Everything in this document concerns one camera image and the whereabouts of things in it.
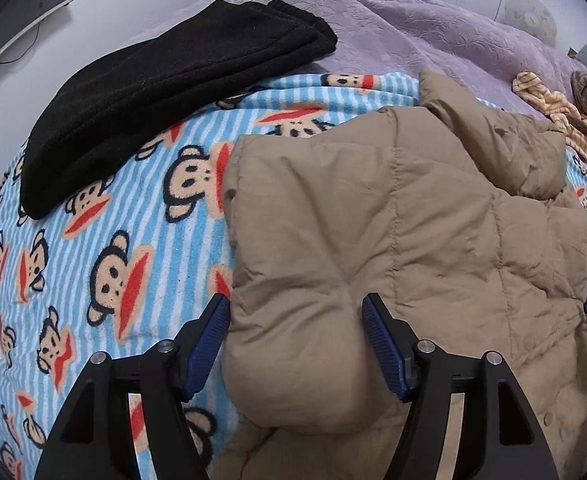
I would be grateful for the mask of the purple quilted bedspread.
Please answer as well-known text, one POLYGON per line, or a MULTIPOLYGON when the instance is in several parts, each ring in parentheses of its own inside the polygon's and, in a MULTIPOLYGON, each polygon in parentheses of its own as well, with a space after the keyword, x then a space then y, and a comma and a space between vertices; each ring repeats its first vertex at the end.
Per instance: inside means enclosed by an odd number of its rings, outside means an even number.
POLYGON ((518 74, 535 73, 549 90, 571 96, 572 73, 585 69, 526 32, 440 0, 282 1, 323 18, 338 37, 335 53, 304 66, 307 73, 433 70, 504 110, 529 114, 511 90, 518 74))

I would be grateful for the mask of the black folded garment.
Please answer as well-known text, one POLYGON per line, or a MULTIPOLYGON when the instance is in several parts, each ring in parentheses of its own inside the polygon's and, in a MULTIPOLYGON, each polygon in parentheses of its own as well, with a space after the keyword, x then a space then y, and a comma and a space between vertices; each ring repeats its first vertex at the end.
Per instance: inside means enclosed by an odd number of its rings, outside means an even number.
POLYGON ((28 137, 20 204, 32 219, 115 174, 157 134, 205 105, 335 52, 318 16, 281 0, 215 0, 162 35, 86 65, 28 137))

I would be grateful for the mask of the tan puffer jacket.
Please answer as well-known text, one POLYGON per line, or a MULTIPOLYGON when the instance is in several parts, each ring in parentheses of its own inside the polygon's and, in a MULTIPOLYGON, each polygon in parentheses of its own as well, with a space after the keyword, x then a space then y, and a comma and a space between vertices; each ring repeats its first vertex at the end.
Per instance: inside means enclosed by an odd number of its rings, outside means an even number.
POLYGON ((251 134, 223 184, 235 250, 217 479, 379 479, 407 416, 362 318, 501 352, 559 476, 587 471, 587 213, 563 134, 422 72, 419 102, 307 139, 251 134))

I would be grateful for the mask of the beige striped brown garment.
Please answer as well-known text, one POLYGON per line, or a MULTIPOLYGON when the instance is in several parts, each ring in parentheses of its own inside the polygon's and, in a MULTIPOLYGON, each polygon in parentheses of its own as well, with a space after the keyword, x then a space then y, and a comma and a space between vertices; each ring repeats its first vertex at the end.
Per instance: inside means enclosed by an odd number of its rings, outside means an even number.
POLYGON ((549 90, 535 73, 522 72, 511 81, 511 90, 562 131, 567 144, 587 162, 587 73, 575 70, 570 85, 572 98, 549 90))

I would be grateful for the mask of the blue monkey print blanket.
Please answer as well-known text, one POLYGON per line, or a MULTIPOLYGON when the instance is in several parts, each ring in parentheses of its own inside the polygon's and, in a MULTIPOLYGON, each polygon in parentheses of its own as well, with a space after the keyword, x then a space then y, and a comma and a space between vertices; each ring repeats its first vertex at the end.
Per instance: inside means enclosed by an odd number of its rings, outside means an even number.
MULTIPOLYGON (((419 77, 389 74, 368 90, 318 75, 266 82, 166 129, 43 220, 20 204, 17 157, 0 186, 2 470, 35 476, 60 408, 95 352, 144 352, 197 318, 214 294, 229 298, 231 326, 235 250, 223 184, 239 138, 307 139, 383 107, 415 106, 419 77)), ((566 147, 566 176, 587 213, 568 158, 566 147)), ((240 422, 224 382, 225 342, 208 385, 182 407, 213 477, 240 422)))

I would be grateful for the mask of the white round pillow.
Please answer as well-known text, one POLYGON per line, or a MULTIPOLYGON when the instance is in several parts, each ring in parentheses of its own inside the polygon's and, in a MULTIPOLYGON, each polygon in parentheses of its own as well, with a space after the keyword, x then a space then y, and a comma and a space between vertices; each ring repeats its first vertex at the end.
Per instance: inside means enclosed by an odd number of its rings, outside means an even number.
POLYGON ((548 47, 555 47, 557 25, 551 11, 540 0, 503 0, 499 23, 526 32, 548 47))

